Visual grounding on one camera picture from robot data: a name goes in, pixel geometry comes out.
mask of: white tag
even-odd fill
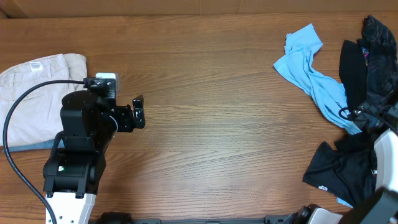
[[[32,71],[40,71],[40,70],[43,70],[42,62],[31,62],[31,63],[30,63],[30,69],[31,69]]]
[[[328,191],[328,188],[327,188],[327,187],[325,187],[325,186],[319,186],[319,187],[318,187],[318,189],[320,189],[320,190],[326,190],[326,191]]]

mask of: white cloth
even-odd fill
[[[87,77],[86,58],[78,54],[58,54],[16,65],[0,74],[0,132],[12,104],[29,88],[52,80],[83,80]],[[82,90],[83,85],[43,86],[19,103],[8,127],[8,145],[25,146],[54,139],[62,131],[62,98]]]

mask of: black cloth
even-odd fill
[[[344,84],[348,109],[355,110],[366,100],[366,61],[361,47],[345,40],[341,48],[339,76]]]
[[[376,188],[377,161],[366,134],[347,136],[335,142],[337,151],[323,142],[315,152],[303,181],[343,199],[350,205],[369,198]]]
[[[366,99],[375,106],[385,105],[398,81],[396,40],[383,23],[368,16],[358,44],[369,49]]]

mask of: cable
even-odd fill
[[[8,132],[8,125],[10,123],[11,115],[14,112],[15,108],[18,106],[18,104],[31,92],[34,90],[43,87],[45,85],[49,84],[56,84],[56,83],[72,83],[72,84],[85,84],[83,81],[73,81],[73,80],[55,80],[55,81],[49,81],[49,82],[43,82],[40,83],[36,86],[33,86],[32,88],[28,89],[24,94],[22,94],[12,105],[11,109],[8,111],[7,117],[6,117],[6,122],[4,122],[4,129],[2,131],[2,144],[4,146],[4,152],[6,153],[6,157],[8,160],[8,163],[10,163],[12,169],[15,171],[15,173],[18,175],[19,178],[28,186],[28,188],[33,191],[33,193],[42,201],[46,209],[49,211],[49,214],[52,219],[52,223],[57,224],[57,219],[55,218],[54,211],[52,210],[50,204],[48,201],[43,197],[43,195],[26,179],[26,177],[22,174],[22,172],[18,169],[17,165],[15,162],[12,160],[12,157],[10,155],[10,150],[8,148],[8,142],[7,142],[7,132]]]
[[[348,120],[348,121],[363,121],[362,119],[361,119],[361,120],[353,120],[353,119],[349,119],[349,118],[347,118],[347,117],[344,117],[344,116],[341,114],[341,112],[344,111],[344,110],[348,110],[348,108],[342,108],[342,109],[340,109],[339,112],[338,112],[338,114],[340,115],[341,118],[346,119],[346,120]],[[382,118],[382,117],[380,117],[380,116],[378,116],[378,115],[376,115],[376,114],[374,114],[374,113],[372,113],[372,112],[370,112],[370,111],[368,111],[368,110],[362,110],[362,109],[357,109],[357,110],[358,110],[358,111],[362,111],[363,113],[366,113],[366,114],[368,114],[368,115],[371,115],[371,116],[377,118],[379,121],[383,122],[389,129],[391,129],[392,132],[394,132],[394,133],[398,136],[398,131],[397,131],[397,129],[396,129],[395,127],[393,127],[393,125],[391,125],[390,122],[386,121],[384,118]]]

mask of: wooden table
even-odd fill
[[[302,182],[329,123],[273,63],[285,35],[313,23],[324,45],[314,67],[338,79],[344,39],[368,12],[0,20],[0,71],[59,53],[87,57],[89,76],[118,72],[125,105],[145,98],[145,129],[119,133],[106,153],[92,218],[264,217],[317,203],[347,208]],[[398,35],[396,12],[375,12]],[[49,150],[13,153],[42,189]],[[44,206],[0,156],[0,223],[43,224]]]

